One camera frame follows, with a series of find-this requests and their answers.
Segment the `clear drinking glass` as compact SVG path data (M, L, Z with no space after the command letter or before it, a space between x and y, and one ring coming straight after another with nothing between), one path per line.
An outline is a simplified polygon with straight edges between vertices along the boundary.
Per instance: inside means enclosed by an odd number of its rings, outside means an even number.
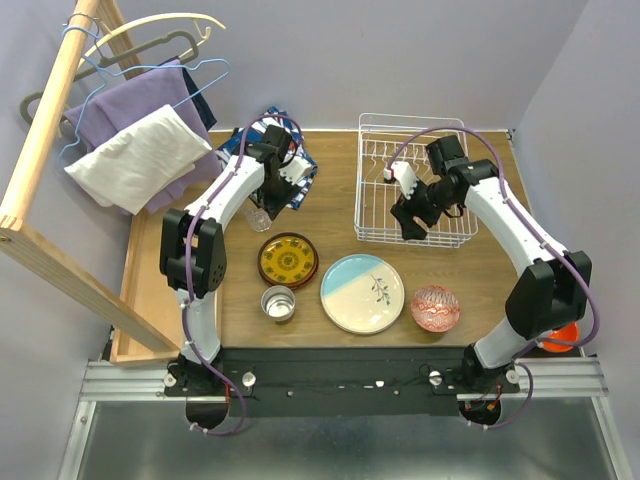
M240 211L248 221L249 227L255 232L268 231L272 226L269 214L254 203L252 199L246 199Z

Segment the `yellow patterned lacquer plate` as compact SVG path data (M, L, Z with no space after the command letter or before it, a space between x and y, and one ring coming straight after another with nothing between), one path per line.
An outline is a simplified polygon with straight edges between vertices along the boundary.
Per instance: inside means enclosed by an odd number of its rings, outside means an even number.
M257 267L266 284L297 290L316 275L319 254L308 238L284 232L271 237L261 246Z

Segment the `white wire dish rack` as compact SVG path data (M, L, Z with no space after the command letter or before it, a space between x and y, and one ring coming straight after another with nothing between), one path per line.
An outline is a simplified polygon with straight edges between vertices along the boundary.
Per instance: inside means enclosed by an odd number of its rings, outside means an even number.
M478 232L477 217L453 206L432 215L433 224L408 215L406 202L440 180L427 145L454 135L468 154L464 122L455 117L362 113L358 120L358 166L354 230L360 241L459 248Z

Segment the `metal cup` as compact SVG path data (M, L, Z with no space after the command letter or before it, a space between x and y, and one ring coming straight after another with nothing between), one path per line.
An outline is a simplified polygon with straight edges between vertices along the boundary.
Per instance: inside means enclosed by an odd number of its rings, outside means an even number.
M289 322L294 315L295 306L293 291L282 285L269 287L261 298L262 311L276 324Z

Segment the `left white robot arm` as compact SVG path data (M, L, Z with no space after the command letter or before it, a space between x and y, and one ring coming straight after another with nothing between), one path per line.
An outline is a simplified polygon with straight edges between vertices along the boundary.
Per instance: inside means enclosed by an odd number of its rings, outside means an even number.
M180 357L211 369L221 349L214 296L227 270L225 230L251 199L274 220L300 192L308 168L291 152L292 135L269 125L257 141L232 151L222 174L184 209L169 209L161 227L160 272L174 291L181 313Z

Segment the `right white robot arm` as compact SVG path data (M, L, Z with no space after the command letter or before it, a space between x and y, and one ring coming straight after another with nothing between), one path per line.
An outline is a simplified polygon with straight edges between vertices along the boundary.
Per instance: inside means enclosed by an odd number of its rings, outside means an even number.
M391 213L405 240L421 240L451 208L476 215L508 255L518 280L505 302L504 319L463 353L459 378L481 389L501 376L516 358L550 332L594 311L589 291L592 262L554 240L512 196L499 154L471 160L457 137L460 128L427 144L437 181L422 181L413 167L393 154L383 170L400 196Z

